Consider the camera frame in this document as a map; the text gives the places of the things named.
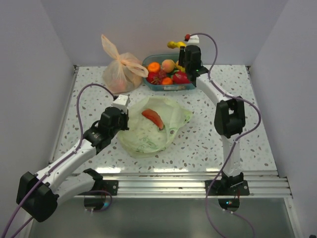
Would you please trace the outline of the yellow banana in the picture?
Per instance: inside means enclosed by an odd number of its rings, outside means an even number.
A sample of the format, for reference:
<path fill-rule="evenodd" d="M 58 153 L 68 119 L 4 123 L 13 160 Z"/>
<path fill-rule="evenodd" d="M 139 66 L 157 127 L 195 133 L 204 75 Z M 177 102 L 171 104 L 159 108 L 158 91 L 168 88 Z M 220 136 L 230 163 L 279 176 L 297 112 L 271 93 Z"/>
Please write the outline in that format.
<path fill-rule="evenodd" d="M 181 48 L 181 47 L 186 47 L 186 44 L 184 42 L 175 42 L 175 41 L 169 41 L 167 43 L 167 47 L 170 49 L 175 49 L 175 48 Z"/>

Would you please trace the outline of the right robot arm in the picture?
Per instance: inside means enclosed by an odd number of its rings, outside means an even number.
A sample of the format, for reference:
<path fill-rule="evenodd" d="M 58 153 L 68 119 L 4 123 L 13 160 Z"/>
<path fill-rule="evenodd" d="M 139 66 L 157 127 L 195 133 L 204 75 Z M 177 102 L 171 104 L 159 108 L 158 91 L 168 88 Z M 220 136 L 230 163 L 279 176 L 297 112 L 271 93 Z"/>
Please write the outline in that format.
<path fill-rule="evenodd" d="M 246 125 L 242 98 L 227 94 L 208 78 L 209 70 L 202 64 L 198 46 L 181 46 L 178 64 L 185 68 L 190 82 L 204 92 L 215 105 L 213 125 L 221 136 L 224 162 L 218 175 L 205 181 L 207 196 L 250 195 L 240 166 L 240 146 L 237 141 Z"/>

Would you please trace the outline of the green avocado print plastic bag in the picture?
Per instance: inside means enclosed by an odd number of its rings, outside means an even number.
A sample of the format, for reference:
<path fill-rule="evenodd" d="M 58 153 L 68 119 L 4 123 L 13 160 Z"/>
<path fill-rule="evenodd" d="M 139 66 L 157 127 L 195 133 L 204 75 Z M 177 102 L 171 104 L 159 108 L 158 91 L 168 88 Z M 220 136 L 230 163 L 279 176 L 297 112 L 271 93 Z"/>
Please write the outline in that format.
<path fill-rule="evenodd" d="M 147 109 L 159 115 L 162 129 L 142 115 Z M 129 130 L 120 131 L 117 139 L 131 157 L 151 157 L 173 142 L 178 130 L 190 121 L 192 115 L 191 111 L 169 97 L 146 97 L 129 108 Z"/>

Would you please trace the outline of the peach fruit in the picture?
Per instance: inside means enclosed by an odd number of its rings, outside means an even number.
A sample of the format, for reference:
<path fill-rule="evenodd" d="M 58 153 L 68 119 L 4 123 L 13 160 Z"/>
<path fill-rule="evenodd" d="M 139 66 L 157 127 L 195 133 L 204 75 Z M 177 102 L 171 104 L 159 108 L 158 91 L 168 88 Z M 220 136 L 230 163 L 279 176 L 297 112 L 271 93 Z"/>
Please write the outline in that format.
<path fill-rule="evenodd" d="M 166 73 L 171 73 L 174 71 L 175 62 L 171 59 L 166 59 L 161 63 L 161 68 Z"/>

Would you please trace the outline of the red grape bunch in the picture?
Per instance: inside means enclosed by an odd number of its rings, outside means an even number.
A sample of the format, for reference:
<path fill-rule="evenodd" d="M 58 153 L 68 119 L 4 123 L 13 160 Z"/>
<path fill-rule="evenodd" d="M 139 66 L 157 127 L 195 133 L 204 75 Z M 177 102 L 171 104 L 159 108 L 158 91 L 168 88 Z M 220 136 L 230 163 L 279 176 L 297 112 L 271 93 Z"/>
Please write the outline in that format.
<path fill-rule="evenodd" d="M 157 81 L 155 85 L 161 85 L 162 80 L 167 77 L 166 72 L 164 72 L 162 69 L 156 73 L 157 74 Z"/>

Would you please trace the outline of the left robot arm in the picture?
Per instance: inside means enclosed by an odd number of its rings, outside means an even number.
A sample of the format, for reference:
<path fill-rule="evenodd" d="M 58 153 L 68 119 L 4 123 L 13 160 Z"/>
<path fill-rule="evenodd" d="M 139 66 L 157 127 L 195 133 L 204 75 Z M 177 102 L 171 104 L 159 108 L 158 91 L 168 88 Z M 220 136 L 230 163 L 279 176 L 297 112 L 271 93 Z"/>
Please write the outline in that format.
<path fill-rule="evenodd" d="M 47 220 L 62 197 L 57 191 L 59 186 L 79 166 L 109 146 L 119 131 L 128 130 L 128 119 L 127 106 L 107 107 L 71 150 L 36 174 L 26 172 L 20 178 L 17 204 L 36 221 Z"/>

